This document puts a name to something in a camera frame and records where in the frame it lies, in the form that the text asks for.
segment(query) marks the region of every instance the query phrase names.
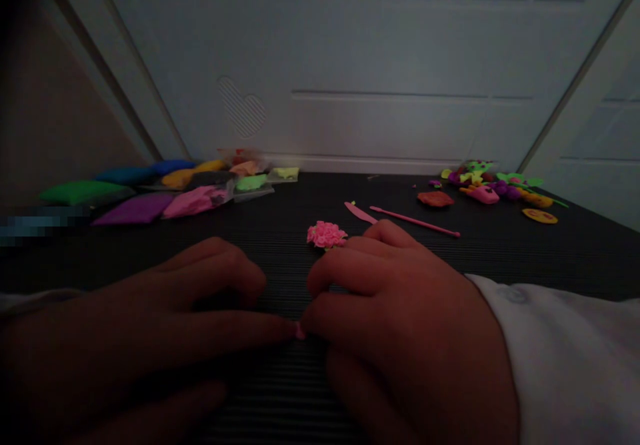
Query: black mat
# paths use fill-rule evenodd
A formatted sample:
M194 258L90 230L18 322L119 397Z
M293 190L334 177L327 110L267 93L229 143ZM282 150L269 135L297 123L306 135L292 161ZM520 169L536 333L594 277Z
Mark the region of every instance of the black mat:
M0 286L3 292L22 293L69 286L93 290L217 235L240 246L267 274L269 286L259 308L298 318L310 300L307 272L319 256L305 244L307 227L324 220L350 235L361 234L368 224L343 205L355 200L362 209L377 205L460 232L462 237L455 239L392 219L461 272L607 300L640 296L635 272L640 234L573 204L570 209L549 209L558 224L539 224L520 212L524 205L485 206L446 186L456 203L449 210L426 209L415 195L430 190L428 180L306 173L297 184L277 185L275 194L196 217L148 226L81 228L1 259ZM311 341L245 360L247 365L234 370L230 399L191 441L363 441L327 387L322 355L322 345ZM201 366L198 373L206 375L208 369L209 365Z

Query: pink rolling stick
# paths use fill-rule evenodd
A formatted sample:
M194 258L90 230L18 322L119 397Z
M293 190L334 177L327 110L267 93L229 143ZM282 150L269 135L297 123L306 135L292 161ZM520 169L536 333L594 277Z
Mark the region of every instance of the pink rolling stick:
M380 207L369 207L372 211L376 211L376 212L380 212L380 213L385 213L387 215L391 215L392 217L395 217L396 219L401 219L407 222L411 222L411 223L415 223L416 225L421 225L427 228L430 228L431 230L437 230L438 232L442 232L445 233L447 235L453 235L455 238L460 237L460 232L451 232L450 230L447 230L446 228L441 228L435 225L431 225L428 224L426 222L422 222L416 219L412 219L411 217L406 217L405 215L400 215L397 213L393 213L393 212L388 212L386 210L381 209Z

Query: pink plastic knife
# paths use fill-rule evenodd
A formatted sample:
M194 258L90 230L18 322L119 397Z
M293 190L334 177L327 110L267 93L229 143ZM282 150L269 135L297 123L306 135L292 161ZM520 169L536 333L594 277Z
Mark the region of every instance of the pink plastic knife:
M358 219L364 220L365 222L369 222L370 224L377 224L378 221L374 219L371 215L362 210L358 209L354 204L350 202L345 202L345 205L349 209L349 212L354 214Z

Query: door panel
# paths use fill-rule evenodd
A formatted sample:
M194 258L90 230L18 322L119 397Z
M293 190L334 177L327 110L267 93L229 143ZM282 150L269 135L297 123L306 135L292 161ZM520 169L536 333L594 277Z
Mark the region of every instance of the door panel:
M510 171L619 2L114 0L195 158L244 146Z
M640 232L640 53L555 163L545 188Z

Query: door frame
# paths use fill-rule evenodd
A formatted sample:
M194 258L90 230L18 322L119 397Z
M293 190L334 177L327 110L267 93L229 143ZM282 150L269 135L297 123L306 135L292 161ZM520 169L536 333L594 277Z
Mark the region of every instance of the door frame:
M113 1L67 1L161 157L189 159L187 147Z

